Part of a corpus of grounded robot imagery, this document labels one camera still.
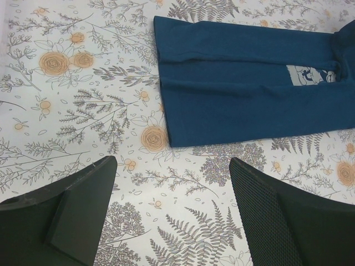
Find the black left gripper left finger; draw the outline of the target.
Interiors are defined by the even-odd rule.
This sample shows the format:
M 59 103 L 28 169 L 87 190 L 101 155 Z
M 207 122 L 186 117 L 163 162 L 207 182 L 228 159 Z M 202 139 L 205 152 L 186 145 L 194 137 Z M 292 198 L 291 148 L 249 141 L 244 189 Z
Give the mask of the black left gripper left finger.
M 1 202 L 1 265 L 93 265 L 116 158 Z

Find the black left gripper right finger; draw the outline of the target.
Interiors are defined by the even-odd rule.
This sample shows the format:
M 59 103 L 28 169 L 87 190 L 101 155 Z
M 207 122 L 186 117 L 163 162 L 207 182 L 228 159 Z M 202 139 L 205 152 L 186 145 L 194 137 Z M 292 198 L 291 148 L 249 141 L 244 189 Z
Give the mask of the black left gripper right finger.
M 236 157 L 229 170 L 254 265 L 354 265 L 354 205 L 288 185 Z

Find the blue printed t-shirt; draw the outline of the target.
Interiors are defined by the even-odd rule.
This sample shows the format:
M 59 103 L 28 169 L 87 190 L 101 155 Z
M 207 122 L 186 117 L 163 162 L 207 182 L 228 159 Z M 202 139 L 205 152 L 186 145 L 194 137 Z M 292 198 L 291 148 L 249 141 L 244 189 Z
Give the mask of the blue printed t-shirt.
M 354 23 L 335 33 L 153 20 L 171 147 L 354 128 Z

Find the floral table cloth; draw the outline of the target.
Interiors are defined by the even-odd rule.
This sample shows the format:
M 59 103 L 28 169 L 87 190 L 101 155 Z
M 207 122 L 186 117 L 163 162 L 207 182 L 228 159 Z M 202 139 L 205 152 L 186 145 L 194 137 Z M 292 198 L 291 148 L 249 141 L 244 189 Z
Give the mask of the floral table cloth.
M 2 1 L 1 199 L 118 162 L 95 265 L 251 265 L 229 163 L 354 203 L 354 131 L 172 149 L 153 18 L 335 32 L 353 1 Z

